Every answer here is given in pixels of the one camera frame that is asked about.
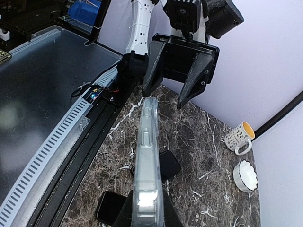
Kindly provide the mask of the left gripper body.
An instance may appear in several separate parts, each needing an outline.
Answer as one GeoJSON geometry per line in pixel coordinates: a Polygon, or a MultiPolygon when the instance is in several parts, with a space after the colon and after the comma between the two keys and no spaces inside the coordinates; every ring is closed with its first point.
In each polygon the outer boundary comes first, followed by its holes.
{"type": "Polygon", "coordinates": [[[156,76],[184,83],[196,55],[202,53],[210,55],[212,61],[206,66],[199,82],[211,83],[219,58],[218,47],[194,40],[186,41],[178,36],[160,33],[155,34],[152,41],[164,43],[164,49],[160,53],[156,69],[156,76]]]}

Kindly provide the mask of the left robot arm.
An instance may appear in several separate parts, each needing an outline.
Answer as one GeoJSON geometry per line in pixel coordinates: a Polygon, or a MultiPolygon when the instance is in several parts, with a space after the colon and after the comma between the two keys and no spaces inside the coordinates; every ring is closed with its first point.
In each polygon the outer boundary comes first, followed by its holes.
{"type": "Polygon", "coordinates": [[[211,83],[219,48],[209,39],[221,38],[244,18],[231,0],[134,0],[130,37],[116,82],[127,89],[134,82],[149,96],[167,78],[182,83],[177,106],[182,108],[211,83]],[[172,28],[171,35],[148,38],[152,11],[160,4],[172,28]]]}

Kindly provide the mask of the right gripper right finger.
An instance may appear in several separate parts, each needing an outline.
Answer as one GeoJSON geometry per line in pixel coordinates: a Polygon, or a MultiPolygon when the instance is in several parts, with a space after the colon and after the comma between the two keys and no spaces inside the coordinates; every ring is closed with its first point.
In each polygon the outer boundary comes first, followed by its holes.
{"type": "Polygon", "coordinates": [[[163,190],[164,224],[166,227],[184,227],[175,211],[168,193],[163,190]]]}

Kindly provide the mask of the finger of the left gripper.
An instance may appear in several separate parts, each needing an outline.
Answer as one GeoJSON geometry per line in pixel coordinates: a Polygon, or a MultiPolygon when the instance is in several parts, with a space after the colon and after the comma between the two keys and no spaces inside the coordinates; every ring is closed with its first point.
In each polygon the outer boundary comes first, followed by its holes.
{"type": "Polygon", "coordinates": [[[152,41],[149,46],[149,60],[146,74],[143,78],[142,95],[150,96],[161,84],[164,77],[163,51],[165,43],[152,41]]]}
{"type": "Polygon", "coordinates": [[[187,74],[185,83],[178,98],[178,109],[181,109],[192,98],[201,94],[209,82],[214,57],[210,53],[198,53],[187,74]]]}

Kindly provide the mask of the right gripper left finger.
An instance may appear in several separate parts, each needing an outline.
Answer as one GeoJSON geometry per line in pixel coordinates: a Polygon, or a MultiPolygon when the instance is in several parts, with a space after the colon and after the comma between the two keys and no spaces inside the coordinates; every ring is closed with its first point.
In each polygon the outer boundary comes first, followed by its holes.
{"type": "Polygon", "coordinates": [[[119,212],[116,221],[112,227],[131,227],[132,226],[132,206],[133,206],[133,190],[131,190],[119,212]]]}

